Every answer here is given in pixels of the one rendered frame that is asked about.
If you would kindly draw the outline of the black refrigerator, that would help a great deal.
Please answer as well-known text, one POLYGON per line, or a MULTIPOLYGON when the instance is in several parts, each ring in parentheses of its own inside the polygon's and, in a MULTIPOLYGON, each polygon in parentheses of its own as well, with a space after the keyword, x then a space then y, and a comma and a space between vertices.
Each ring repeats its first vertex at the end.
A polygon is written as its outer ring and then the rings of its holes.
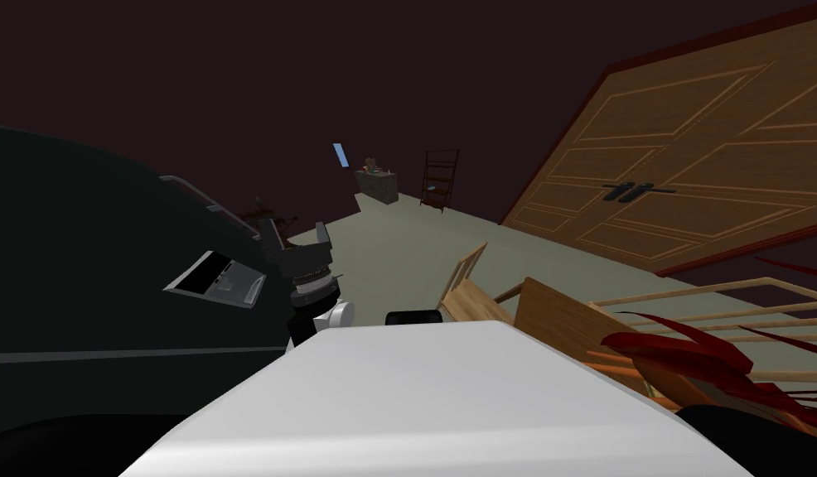
POLYGON ((190 415, 284 351, 290 291, 147 166, 0 128, 0 432, 190 415))

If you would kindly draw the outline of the low cabinet with items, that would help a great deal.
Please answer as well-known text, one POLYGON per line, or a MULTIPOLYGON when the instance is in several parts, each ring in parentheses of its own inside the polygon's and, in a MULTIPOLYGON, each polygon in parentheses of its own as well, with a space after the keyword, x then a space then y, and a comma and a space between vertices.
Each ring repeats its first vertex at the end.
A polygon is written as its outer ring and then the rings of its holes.
POLYGON ((399 200, 397 175, 392 171, 379 169, 373 157, 365 159, 362 170, 355 171, 360 192, 385 205, 399 200))

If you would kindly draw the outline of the wooden double door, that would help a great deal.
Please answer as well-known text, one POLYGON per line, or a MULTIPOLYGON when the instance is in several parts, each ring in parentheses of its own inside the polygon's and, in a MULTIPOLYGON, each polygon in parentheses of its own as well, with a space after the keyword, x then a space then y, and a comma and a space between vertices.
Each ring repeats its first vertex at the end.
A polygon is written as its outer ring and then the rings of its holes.
POLYGON ((817 7, 610 68, 504 225, 653 273, 816 226, 817 7))

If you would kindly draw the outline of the wooden chair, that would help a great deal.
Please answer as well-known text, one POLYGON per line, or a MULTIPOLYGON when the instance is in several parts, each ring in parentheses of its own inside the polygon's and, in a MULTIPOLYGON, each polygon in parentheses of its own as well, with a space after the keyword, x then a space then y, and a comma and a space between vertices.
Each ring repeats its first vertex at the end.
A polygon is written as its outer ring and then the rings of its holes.
POLYGON ((498 301, 490 298, 470 280, 470 275, 486 246, 487 242, 484 242, 457 262, 438 300, 436 310, 445 313, 452 322, 493 320, 513 325, 515 318, 498 301))
POLYGON ((672 338, 658 316, 736 346, 754 363, 748 377, 775 383, 794 396, 817 398, 817 354, 787 340, 817 345, 817 277, 794 284, 762 277, 591 301, 589 307, 634 330, 672 338))

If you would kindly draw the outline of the dark open shelf rack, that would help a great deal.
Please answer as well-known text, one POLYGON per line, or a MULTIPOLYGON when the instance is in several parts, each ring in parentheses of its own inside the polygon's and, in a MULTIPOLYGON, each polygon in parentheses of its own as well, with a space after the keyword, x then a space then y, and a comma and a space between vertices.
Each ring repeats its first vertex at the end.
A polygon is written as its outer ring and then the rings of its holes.
POLYGON ((420 205, 441 213, 450 207, 460 151, 457 148, 425 151, 420 205))

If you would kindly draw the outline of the red leafy plant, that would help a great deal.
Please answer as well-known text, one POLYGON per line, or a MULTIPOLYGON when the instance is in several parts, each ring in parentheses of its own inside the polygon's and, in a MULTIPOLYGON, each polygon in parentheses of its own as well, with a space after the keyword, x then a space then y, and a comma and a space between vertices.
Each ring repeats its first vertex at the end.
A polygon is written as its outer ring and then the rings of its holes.
POLYGON ((658 402, 674 408, 713 405, 698 387, 707 383, 719 396, 730 397, 764 417, 810 436, 817 436, 817 371, 756 371, 736 343, 779 342, 817 354, 816 335, 775 335, 771 328, 797 327, 798 320, 763 321, 732 325, 745 335, 721 338, 718 326, 694 327, 694 316, 669 320, 644 314, 643 323, 660 329, 621 332, 602 339, 628 368, 600 366, 601 371, 643 379, 658 391, 658 402))

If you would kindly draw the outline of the wooden table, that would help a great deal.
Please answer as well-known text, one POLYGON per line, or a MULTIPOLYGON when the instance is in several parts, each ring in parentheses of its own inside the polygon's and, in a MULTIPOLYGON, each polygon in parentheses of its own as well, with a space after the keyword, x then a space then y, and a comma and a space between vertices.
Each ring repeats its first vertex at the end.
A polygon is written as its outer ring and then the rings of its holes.
POLYGON ((496 298, 503 302, 517 296, 514 327, 582 364, 595 364, 605 378, 639 393, 662 407, 679 408, 649 386, 624 357, 602 346, 606 336, 634 330, 617 318, 525 278, 521 284, 496 298))

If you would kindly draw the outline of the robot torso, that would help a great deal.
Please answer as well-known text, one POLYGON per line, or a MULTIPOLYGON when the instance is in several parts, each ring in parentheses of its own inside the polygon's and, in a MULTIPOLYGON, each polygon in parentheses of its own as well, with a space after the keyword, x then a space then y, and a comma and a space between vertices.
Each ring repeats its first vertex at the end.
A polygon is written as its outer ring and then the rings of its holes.
POLYGON ((752 477, 650 399, 499 321, 334 328, 120 477, 752 477))

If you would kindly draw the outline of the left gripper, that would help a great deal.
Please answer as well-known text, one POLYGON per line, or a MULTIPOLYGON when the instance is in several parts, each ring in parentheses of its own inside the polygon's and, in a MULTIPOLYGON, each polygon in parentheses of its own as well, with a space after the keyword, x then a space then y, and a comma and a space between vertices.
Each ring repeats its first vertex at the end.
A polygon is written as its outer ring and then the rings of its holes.
POLYGON ((266 261, 276 265, 283 277, 312 275, 333 263, 331 238, 323 222, 316 222, 317 243, 285 249, 282 236, 272 218, 260 219, 258 227, 266 261))

